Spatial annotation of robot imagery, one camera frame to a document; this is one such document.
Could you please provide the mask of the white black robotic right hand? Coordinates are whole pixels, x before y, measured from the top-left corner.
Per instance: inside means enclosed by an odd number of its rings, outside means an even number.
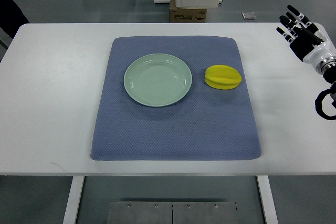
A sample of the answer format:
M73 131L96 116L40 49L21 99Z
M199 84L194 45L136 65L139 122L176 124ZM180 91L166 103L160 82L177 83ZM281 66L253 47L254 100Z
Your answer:
M289 43L289 48L302 62L313 66L319 74L335 70L335 47L327 33L295 7L288 5L279 17L283 28L277 32Z

